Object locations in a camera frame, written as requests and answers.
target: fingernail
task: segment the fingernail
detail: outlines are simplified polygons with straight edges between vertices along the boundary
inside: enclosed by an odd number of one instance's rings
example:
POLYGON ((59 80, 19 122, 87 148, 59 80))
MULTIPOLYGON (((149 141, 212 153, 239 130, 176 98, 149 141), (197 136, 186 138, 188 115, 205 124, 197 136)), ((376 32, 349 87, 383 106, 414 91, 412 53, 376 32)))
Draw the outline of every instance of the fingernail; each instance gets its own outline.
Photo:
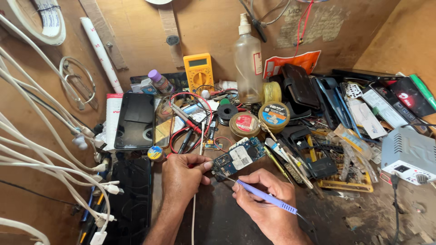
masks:
POLYGON ((212 168, 213 165, 214 165, 214 162, 213 162, 213 161, 208 161, 208 162, 204 163, 204 168, 205 168, 206 170, 209 170, 209 169, 212 168))

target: qr code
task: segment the qr code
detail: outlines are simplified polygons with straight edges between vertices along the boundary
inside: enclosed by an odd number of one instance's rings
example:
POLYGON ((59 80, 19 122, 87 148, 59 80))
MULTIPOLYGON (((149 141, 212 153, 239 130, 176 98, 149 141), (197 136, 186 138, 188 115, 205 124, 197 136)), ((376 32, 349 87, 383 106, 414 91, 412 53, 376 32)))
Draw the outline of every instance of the qr code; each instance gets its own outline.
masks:
POLYGON ((242 159, 241 162, 242 162, 242 164, 243 164, 244 166, 247 165, 247 164, 250 164, 250 162, 248 161, 247 158, 242 159))

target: hand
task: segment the hand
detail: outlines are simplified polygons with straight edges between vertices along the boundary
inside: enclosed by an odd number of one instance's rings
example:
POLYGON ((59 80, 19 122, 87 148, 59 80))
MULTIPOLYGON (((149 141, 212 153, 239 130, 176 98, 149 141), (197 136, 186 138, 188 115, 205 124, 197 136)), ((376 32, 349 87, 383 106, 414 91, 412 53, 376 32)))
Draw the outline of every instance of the hand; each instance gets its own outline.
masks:
MULTIPOLYGON (((247 176, 239 176, 239 179, 248 184, 261 183, 268 188, 267 193, 293 207, 296 206, 294 186, 280 181, 265 169, 259 169, 247 176)), ((312 244, 309 237, 299 228, 296 215, 247 192, 238 183, 235 183, 232 189, 233 197, 239 206, 275 245, 312 244)))
POLYGON ((172 154, 162 165, 163 206, 186 209, 189 201, 198 192, 200 183, 208 185, 211 180, 203 174, 212 168, 209 157, 196 154, 172 154), (192 169, 189 164, 196 164, 192 169))

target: multimeter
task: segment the multimeter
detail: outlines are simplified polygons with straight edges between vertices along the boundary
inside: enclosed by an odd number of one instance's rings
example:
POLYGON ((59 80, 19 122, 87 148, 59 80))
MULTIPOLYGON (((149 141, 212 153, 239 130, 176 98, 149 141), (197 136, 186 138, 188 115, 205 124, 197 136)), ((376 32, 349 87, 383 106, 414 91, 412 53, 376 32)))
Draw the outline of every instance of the multimeter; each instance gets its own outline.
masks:
MULTIPOLYGON (((189 90, 192 93, 197 92, 197 88, 201 85, 214 85, 211 55, 209 53, 184 56, 183 62, 185 64, 189 90)), ((215 91, 214 87, 209 86, 202 87, 201 90, 215 91)))

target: blue circuit board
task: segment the blue circuit board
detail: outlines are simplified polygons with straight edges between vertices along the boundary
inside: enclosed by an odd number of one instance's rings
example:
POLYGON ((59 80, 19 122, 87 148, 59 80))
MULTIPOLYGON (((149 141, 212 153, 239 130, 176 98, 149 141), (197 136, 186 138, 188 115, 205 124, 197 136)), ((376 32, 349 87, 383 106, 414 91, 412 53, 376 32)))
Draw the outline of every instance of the blue circuit board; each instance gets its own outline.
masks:
POLYGON ((224 177, 219 174, 230 176, 264 156, 265 149, 263 149, 259 139, 251 137, 249 140, 233 147, 227 153, 215 158, 212 174, 216 180, 222 181, 224 177))

